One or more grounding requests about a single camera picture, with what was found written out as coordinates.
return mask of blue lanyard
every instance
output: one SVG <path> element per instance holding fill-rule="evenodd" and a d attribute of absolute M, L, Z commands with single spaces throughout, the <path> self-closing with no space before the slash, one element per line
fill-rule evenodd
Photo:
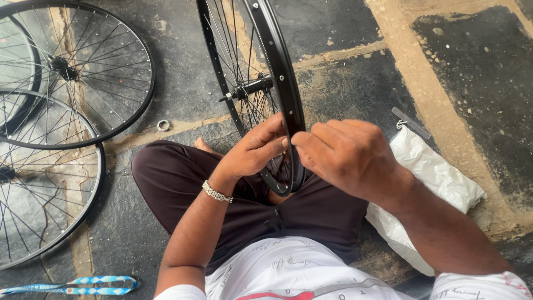
<path fill-rule="evenodd" d="M 90 285 L 102 282 L 126 281 L 132 282 L 131 288 L 66 288 L 67 285 Z M 29 285 L 23 287 L 0 289 L 0 298 L 10 294 L 27 293 L 30 291 L 40 291 L 45 293 L 56 294 L 73 294 L 73 295 L 123 295 L 129 293 L 139 285 L 139 281 L 129 276 L 97 276 L 82 277 L 71 282 L 59 285 Z"/>

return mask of metal watch band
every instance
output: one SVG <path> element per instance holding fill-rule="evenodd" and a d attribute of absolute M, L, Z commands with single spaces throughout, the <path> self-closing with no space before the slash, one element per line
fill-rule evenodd
<path fill-rule="evenodd" d="M 226 197 L 224 196 L 224 194 L 221 194 L 217 191 L 215 191 L 214 189 L 212 189 L 210 186 L 209 186 L 209 183 L 207 183 L 207 180 L 204 181 L 204 184 L 202 184 L 202 188 L 204 189 L 205 193 L 208 194 L 209 196 L 219 200 L 219 201 L 228 201 L 228 202 L 232 202 L 233 201 L 233 197 Z"/>

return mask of white plastic bag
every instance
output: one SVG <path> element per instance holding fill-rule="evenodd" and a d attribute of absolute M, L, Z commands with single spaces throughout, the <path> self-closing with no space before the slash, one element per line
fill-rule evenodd
<path fill-rule="evenodd" d="M 409 169 L 434 194 L 446 200 L 464 214 L 487 194 L 474 181 L 446 162 L 439 154 L 407 127 L 390 142 L 394 157 Z M 434 276 L 434 270 L 422 259 L 398 219 L 372 203 L 367 220 L 377 229 L 389 246 L 415 269 Z"/>

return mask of hub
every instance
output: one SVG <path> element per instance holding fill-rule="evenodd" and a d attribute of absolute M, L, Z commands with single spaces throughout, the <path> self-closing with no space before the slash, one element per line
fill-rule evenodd
<path fill-rule="evenodd" d="M 226 94 L 219 102 L 231 100 L 231 99 L 244 99 L 246 95 L 253 94 L 258 91 L 272 88 L 272 76 L 259 74 L 256 81 L 252 81 L 246 85 L 241 84 L 233 89 L 233 91 Z"/>
<path fill-rule="evenodd" d="M 48 66 L 66 81 L 75 80 L 78 77 L 78 70 L 75 67 L 69 67 L 68 61 L 63 57 L 49 55 Z"/>
<path fill-rule="evenodd" d="M 11 166 L 4 165 L 0 167 L 0 184 L 15 179 L 16 176 L 17 173 Z"/>

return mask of dark brown trousers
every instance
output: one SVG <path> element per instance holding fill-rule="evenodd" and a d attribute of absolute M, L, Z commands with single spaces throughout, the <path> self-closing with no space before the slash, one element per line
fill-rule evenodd
<path fill-rule="evenodd" d="M 148 144 L 137 153 L 132 162 L 133 177 L 169 234 L 220 159 L 165 140 Z M 304 236 L 322 243 L 347 264 L 356 259 L 367 201 L 347 195 L 309 171 L 302 189 L 283 203 L 271 205 L 268 194 L 259 174 L 239 180 L 207 275 L 248 244 L 277 236 Z"/>

